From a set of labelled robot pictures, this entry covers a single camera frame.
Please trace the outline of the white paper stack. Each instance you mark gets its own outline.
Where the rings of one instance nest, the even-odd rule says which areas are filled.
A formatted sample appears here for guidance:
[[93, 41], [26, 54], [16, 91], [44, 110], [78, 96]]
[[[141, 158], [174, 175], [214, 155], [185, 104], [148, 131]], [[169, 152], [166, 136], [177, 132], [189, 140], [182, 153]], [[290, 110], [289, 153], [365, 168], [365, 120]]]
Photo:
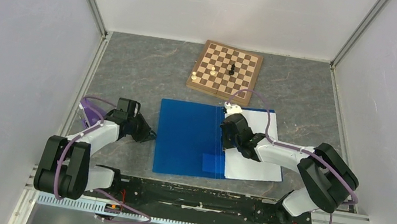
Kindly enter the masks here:
[[[277, 118], [273, 110], [270, 111], [270, 115], [267, 115], [265, 109], [244, 108], [243, 115], [254, 133], [267, 131], [272, 139], [278, 139]], [[282, 182], [283, 180], [280, 166], [244, 158], [236, 149], [226, 150], [225, 158], [224, 177], [226, 179], [265, 182]]]

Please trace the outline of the blue folder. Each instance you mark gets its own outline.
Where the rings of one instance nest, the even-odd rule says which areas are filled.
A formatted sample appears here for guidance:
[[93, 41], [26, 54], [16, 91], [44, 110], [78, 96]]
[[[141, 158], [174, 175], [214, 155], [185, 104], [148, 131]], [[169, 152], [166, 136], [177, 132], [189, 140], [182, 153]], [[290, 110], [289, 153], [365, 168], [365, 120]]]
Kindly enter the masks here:
[[225, 179], [222, 106], [162, 99], [153, 172]]

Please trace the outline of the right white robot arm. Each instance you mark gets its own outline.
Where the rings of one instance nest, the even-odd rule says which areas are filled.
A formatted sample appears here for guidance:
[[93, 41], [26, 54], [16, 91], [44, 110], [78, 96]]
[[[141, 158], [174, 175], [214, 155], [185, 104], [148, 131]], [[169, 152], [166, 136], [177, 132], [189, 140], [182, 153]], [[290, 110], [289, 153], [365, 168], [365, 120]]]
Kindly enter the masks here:
[[321, 209], [332, 214], [341, 205], [358, 200], [354, 173], [329, 144], [299, 147], [273, 141], [265, 133], [254, 133], [241, 113], [228, 113], [220, 125], [225, 150], [236, 149], [246, 159], [270, 163], [301, 176], [304, 187], [284, 195], [275, 207], [280, 224], [290, 224], [305, 212]]

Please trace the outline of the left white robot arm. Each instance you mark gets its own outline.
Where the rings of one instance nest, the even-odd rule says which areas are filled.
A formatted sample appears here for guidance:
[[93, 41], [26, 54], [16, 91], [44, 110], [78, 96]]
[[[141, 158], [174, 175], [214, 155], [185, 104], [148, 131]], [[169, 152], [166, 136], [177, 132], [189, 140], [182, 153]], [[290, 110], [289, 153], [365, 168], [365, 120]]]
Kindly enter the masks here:
[[91, 166], [90, 158], [105, 146], [131, 136], [137, 143], [155, 140], [156, 132], [141, 113], [141, 104], [119, 98], [104, 111], [93, 102], [95, 96], [84, 96], [79, 108], [84, 113], [84, 130], [68, 135], [52, 135], [46, 142], [33, 187], [53, 194], [58, 200], [79, 199], [85, 192], [99, 189], [109, 199], [120, 195], [120, 171], [109, 166]]

